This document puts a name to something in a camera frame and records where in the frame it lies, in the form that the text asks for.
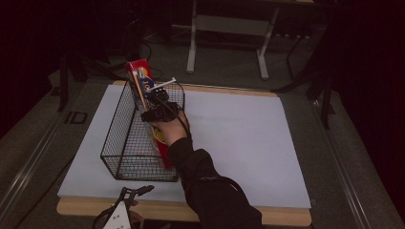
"black sleeve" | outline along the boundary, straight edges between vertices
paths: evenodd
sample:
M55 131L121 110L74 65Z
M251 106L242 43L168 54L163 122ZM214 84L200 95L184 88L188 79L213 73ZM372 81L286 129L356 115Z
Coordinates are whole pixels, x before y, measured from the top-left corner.
M243 192L217 173L207 151L194 151L191 140L182 138L170 146L168 156L202 228L263 228L262 214L250 206Z

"gray carpet floor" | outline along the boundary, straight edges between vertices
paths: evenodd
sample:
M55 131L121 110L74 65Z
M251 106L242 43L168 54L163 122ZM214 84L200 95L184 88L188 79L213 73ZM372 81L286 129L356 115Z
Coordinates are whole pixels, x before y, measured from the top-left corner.
M160 42L158 36L149 36L142 56L150 56L149 64L154 77L161 81L176 77L183 84L244 88L268 91L291 82L286 66L286 56L295 40L285 37L271 39L266 53L270 79L260 78L256 52L252 45L260 41L248 40L247 46L227 46L213 42L207 34L199 36L196 66L193 74L185 72L188 55L187 32L177 33L170 44ZM298 46L291 56L294 73L303 68L310 56L307 42ZM112 62L120 57L111 56ZM2 228L91 228L93 218L66 217L56 212L59 200L57 190L66 175L64 166L69 163L86 134L98 103L108 84L113 81L89 71L86 83L71 81L71 103L63 113L57 112L58 97L46 95L38 104L0 140L0 197L6 194L21 166L35 151L38 142L53 123L58 123L45 149L46 154L31 177ZM57 85L58 72L50 76ZM319 121L319 112L305 97L308 85L300 86L286 94L278 94L283 102L293 143L302 168L311 199L312 227L316 229L354 228L405 228L384 190L368 158L339 94L333 93L330 130ZM84 124L65 123L68 112L87 113ZM350 179L345 187L343 175ZM368 224L359 225L352 211L350 198L361 203ZM150 222L150 228L159 228ZM176 224L172 228L198 228L196 224ZM269 226L268 228L290 228Z

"wire mesh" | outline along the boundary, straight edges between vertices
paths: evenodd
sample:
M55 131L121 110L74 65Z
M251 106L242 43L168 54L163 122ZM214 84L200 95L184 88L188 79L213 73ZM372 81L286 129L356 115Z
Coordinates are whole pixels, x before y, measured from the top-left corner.
M164 87L169 100L184 105L184 93L178 84ZM142 122L144 112L139 92L127 82L122 90L101 159L115 179L177 181L175 168L165 168L149 123Z

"dark background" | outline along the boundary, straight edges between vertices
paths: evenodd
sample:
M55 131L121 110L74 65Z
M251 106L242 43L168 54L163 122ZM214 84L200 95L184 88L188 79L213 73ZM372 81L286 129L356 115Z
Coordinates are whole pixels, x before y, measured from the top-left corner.
M142 18L167 35L170 24L189 25L192 1L148 1ZM66 40L89 57L106 61L105 49L120 49L133 19L123 1L6 1L0 13L0 137L52 88ZM244 13L246 8L202 8ZM313 68L333 75L333 88L360 134L399 214L405 219L405 10L401 1L368 1L340 11L314 52ZM284 10L277 33L307 34L307 24L330 19L315 10Z

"black wire mesh basket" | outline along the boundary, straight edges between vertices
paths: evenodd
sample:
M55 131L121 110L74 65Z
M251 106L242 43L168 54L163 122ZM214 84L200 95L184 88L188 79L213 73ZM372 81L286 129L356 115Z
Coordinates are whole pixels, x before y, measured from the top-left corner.
M119 99L101 159L115 179L176 182L179 177L167 158L161 156L151 124L142 122L144 112L139 92L126 82ZM179 84L166 85L169 100L184 105Z

